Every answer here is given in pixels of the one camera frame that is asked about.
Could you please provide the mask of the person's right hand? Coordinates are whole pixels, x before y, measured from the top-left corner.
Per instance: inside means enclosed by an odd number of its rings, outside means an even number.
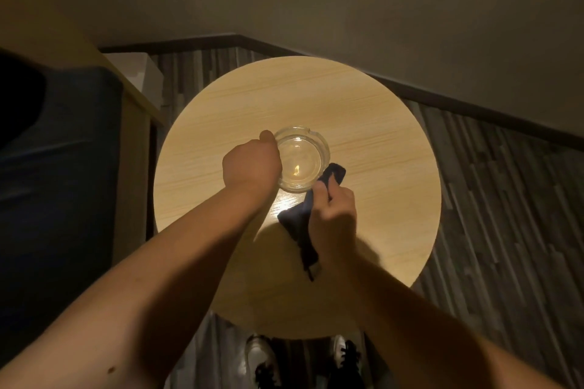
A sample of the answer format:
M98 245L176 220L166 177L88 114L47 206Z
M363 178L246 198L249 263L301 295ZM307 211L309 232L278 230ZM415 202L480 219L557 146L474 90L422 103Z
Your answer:
M354 193L329 181L329 208L311 213L309 232L312 245L325 270L341 267L356 254L357 213Z

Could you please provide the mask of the white box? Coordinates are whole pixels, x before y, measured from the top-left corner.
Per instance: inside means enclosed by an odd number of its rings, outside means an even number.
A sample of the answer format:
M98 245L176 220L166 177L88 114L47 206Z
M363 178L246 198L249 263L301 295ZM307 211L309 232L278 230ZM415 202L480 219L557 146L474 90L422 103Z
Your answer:
M105 53L104 56L157 109L163 102L164 75L147 53Z

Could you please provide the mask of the person's left forearm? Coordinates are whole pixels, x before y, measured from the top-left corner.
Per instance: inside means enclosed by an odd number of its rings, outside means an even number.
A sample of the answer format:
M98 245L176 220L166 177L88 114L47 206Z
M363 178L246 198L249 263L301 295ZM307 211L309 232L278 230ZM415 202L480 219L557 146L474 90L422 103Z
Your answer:
M276 186L226 185L121 261L0 370L0 389L154 389Z

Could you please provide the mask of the dark blue cloth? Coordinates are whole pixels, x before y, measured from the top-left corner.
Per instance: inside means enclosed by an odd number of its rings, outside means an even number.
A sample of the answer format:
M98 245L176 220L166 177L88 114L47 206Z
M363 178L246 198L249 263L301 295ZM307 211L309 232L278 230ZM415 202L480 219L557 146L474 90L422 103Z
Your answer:
M317 181L322 182L329 193L329 181L331 177L340 185L346 175L346 169L340 164L329 164ZM281 211L277 219L287 231L290 238L296 243L300 251L303 270L307 274L311 283L319 275L321 267L319 256L310 238L309 225L314 202L313 190L309 189L304 200L286 210Z

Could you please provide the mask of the person's shoe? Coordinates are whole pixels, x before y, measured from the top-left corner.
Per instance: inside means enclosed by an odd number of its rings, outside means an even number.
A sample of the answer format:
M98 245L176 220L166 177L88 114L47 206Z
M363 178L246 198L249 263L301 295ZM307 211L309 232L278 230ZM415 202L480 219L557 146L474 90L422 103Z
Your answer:
M252 335L248 338L245 364L254 389L283 389L279 363L266 337Z
M334 367L327 389L366 389L361 375L361 353L355 343L336 335L332 343Z

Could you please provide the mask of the round wooden table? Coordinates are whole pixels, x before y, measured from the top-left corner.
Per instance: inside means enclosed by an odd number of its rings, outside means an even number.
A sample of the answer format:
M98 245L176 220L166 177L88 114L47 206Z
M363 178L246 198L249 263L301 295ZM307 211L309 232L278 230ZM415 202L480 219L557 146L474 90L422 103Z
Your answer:
M378 280L413 284L442 193L427 136L389 89L331 60L288 56L218 78L185 107L157 162L158 230L233 193L209 225L242 223L211 302L254 333L314 339L370 319Z

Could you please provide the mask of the clear glass ashtray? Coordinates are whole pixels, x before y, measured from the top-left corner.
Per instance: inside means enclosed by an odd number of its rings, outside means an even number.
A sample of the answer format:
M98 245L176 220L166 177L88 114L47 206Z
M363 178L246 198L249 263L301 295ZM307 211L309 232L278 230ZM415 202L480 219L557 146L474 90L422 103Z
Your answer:
M307 192L329 165L328 143L306 126L282 128L274 137L282 164L279 187L293 194Z

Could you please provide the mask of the person's left hand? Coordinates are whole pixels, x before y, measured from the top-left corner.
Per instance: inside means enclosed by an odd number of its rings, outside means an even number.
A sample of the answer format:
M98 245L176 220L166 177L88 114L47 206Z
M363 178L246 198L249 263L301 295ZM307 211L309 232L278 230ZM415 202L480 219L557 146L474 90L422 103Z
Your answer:
M259 137L236 146L223 157L226 187L246 187L270 195L277 189L281 172L280 152L260 152Z

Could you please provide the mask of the wooden sofa frame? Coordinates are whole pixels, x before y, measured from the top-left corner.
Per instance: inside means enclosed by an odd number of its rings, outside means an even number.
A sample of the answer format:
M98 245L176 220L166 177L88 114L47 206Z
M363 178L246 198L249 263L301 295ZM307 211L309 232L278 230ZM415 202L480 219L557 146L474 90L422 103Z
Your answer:
M53 68L100 66L123 83L112 265L147 238L152 125L161 113L50 0L0 0L0 49Z

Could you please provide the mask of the person's left shoe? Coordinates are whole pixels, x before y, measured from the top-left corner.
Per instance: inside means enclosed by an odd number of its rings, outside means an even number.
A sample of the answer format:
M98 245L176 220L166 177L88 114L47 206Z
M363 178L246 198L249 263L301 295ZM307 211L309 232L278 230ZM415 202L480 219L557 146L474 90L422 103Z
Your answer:
M252 335L248 338L245 364L254 389L283 389L279 363L266 337Z

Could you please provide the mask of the person's right forearm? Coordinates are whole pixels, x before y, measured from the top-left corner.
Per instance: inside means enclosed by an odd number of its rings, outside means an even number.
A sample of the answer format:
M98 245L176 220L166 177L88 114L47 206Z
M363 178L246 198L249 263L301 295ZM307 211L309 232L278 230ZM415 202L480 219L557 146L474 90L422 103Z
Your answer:
M400 389L564 389L353 249L319 245L317 252Z

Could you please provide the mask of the person's right shoe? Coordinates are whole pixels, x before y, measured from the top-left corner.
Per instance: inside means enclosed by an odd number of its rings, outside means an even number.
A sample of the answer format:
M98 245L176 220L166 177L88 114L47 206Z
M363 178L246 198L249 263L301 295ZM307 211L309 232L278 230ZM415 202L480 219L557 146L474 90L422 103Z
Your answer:
M334 367L327 389L366 389L361 375L361 353L355 343L336 335L332 343Z

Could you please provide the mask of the dark blue sofa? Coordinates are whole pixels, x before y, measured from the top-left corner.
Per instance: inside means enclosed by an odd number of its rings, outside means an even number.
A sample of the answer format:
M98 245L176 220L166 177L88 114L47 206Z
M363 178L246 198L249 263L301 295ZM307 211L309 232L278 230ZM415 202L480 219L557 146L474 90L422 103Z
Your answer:
M112 263L121 81L0 51L0 368Z

